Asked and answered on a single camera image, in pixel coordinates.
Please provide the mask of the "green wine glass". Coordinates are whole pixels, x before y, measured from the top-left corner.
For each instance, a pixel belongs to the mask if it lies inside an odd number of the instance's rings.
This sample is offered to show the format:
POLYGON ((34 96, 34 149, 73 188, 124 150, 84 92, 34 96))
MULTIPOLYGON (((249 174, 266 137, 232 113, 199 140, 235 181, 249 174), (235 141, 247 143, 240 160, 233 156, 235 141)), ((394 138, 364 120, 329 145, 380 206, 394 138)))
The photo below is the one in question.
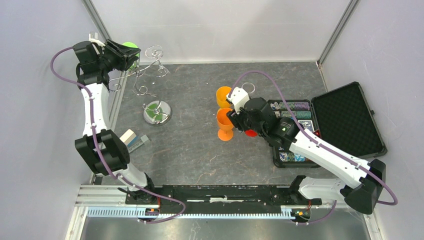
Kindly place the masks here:
MULTIPOLYGON (((138 46, 135 43, 129 42, 129 41, 124 42, 123 45, 125 47, 129 47, 129 48, 138 48, 138 46)), ((138 66, 139 60, 140 60, 140 54, 138 53, 136 55, 136 57, 137 57, 137 59, 131 64, 131 66, 128 68, 128 71, 132 71, 133 69, 135 69, 138 66)))

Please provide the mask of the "red wine glass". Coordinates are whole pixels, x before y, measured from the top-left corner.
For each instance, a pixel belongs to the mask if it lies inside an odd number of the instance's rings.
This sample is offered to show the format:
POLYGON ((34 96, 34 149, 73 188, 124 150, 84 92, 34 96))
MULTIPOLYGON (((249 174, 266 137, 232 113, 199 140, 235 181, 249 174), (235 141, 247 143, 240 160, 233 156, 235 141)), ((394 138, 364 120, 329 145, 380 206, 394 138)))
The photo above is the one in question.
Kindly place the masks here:
POLYGON ((258 133, 252 129, 248 129, 244 132, 248 137, 256 137, 258 133))

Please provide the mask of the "clear wine glass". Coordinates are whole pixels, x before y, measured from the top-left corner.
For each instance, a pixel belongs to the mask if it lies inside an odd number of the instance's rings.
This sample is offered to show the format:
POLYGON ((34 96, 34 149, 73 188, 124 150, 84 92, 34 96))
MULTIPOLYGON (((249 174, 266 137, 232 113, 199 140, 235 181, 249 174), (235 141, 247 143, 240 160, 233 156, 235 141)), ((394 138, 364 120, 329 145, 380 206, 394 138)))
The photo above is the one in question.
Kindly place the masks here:
POLYGON ((249 95, 253 94, 256 91, 256 86, 251 82, 244 82, 241 85, 241 88, 247 92, 249 95))
POLYGON ((154 76, 157 78, 165 77, 169 73, 169 70, 161 63, 164 52, 160 45, 148 47, 144 54, 147 58, 152 59, 152 63, 144 67, 145 71, 153 71, 154 76))

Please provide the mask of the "orange wine glass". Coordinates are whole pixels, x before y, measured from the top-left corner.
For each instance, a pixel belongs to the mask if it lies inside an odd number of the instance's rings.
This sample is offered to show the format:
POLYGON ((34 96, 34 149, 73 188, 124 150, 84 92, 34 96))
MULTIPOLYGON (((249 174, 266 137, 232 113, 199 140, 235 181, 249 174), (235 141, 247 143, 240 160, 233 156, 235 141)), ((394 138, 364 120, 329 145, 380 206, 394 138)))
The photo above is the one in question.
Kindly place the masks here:
POLYGON ((227 116, 228 113, 232 111, 231 108, 220 108, 217 111, 216 115, 216 121, 219 127, 219 130, 217 132, 217 136, 222 141, 230 141, 233 136, 233 124, 230 121, 229 117, 227 116))

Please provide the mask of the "yellow wine glass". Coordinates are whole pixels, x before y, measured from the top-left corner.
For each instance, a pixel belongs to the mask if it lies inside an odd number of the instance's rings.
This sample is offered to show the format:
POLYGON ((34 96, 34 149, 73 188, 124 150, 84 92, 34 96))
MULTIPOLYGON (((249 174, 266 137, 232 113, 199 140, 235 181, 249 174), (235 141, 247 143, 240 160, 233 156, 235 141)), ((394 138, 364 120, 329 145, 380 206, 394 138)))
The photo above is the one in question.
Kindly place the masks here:
POLYGON ((230 108, 231 104, 227 101, 227 96, 231 90, 232 88, 229 86, 221 86, 217 89, 215 93, 216 103, 221 109, 230 108))

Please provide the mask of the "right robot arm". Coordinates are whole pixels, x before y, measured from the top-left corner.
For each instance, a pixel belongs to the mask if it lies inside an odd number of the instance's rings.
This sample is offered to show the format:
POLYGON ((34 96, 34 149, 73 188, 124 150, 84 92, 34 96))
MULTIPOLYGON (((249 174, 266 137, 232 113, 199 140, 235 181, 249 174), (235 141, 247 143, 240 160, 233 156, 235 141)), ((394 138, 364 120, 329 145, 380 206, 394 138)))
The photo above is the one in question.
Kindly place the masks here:
POLYGON ((227 117, 235 128, 243 132, 252 130, 271 147, 304 156, 336 176, 298 176, 288 191, 293 203, 302 204, 307 199, 343 201, 362 214, 373 213, 386 185, 385 163, 350 155, 320 139, 297 120, 277 117, 262 97, 229 94, 226 101, 234 106, 227 117))

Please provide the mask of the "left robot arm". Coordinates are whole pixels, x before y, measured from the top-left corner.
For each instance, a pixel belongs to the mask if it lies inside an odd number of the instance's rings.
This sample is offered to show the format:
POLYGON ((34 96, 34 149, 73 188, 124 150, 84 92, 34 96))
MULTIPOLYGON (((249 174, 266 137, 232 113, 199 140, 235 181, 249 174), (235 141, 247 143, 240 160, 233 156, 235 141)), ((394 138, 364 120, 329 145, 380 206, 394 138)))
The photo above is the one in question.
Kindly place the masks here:
POLYGON ((110 39, 102 44, 82 41, 72 49, 79 61, 76 84, 85 110, 82 137, 74 142, 77 152, 93 173, 111 176, 124 183, 130 195, 137 195, 145 204, 153 203, 157 190, 152 180, 130 162, 128 148, 111 129, 107 113, 109 72, 128 70, 139 59, 140 49, 110 39))

